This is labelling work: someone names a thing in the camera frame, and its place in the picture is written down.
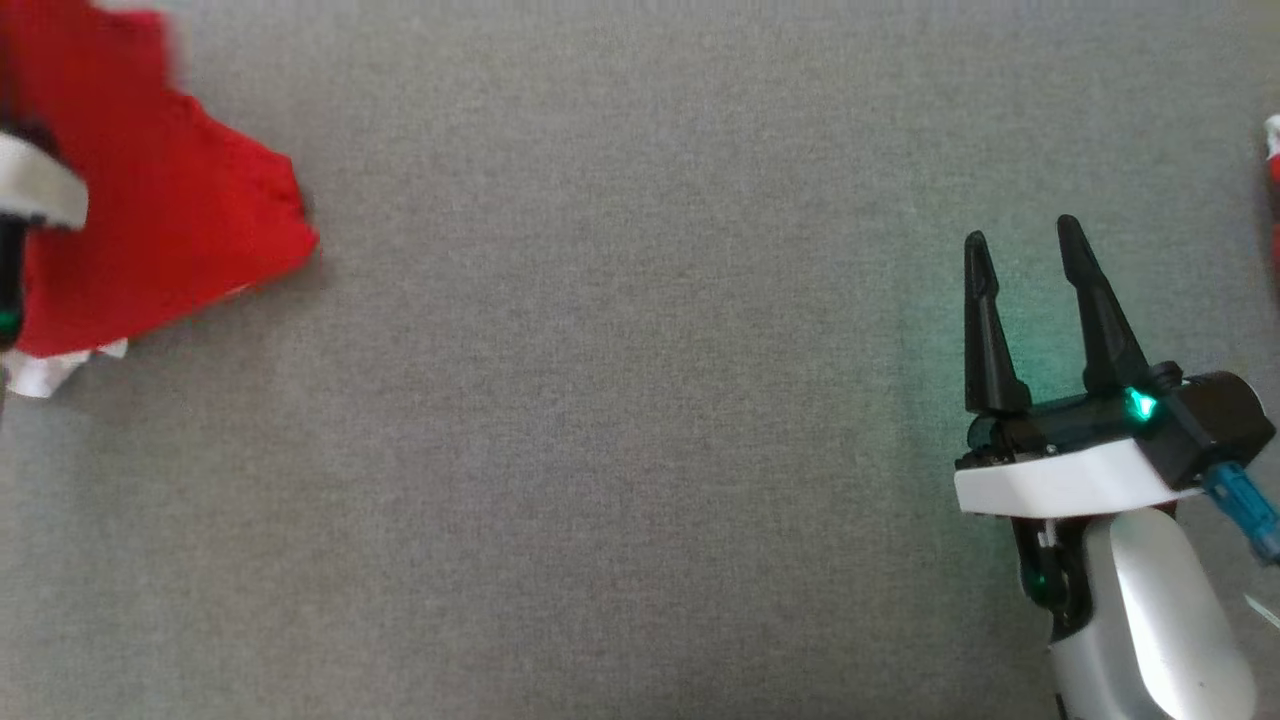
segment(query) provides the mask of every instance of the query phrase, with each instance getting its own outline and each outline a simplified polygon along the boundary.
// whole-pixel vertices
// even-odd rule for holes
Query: green light
[[[1149,395],[1144,395],[1135,388],[1129,388],[1125,392],[1129,393],[1129,413],[1134,418],[1147,421],[1152,415],[1156,414],[1156,398]]]

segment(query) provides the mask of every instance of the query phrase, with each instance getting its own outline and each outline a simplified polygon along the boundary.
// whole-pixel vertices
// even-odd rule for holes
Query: blue cable connector
[[[1239,462],[1219,462],[1204,473],[1204,495],[1239,525],[1265,565],[1280,565],[1280,516]]]

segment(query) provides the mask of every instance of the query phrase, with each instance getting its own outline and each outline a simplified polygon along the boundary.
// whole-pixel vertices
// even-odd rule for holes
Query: blue cable
[[[1204,473],[1204,495],[1213,498],[1249,538],[1263,565],[1280,565],[1280,518],[1239,462],[1219,462]]]

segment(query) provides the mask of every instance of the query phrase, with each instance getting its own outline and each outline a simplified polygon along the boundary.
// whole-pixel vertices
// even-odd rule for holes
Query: gray fabric surface
[[[951,489],[964,236],[1039,397],[1070,211],[1280,406],[1265,9],[164,5],[324,256],[10,401],[0,716],[1052,717]],[[1277,716],[1280,578],[1183,521]]]

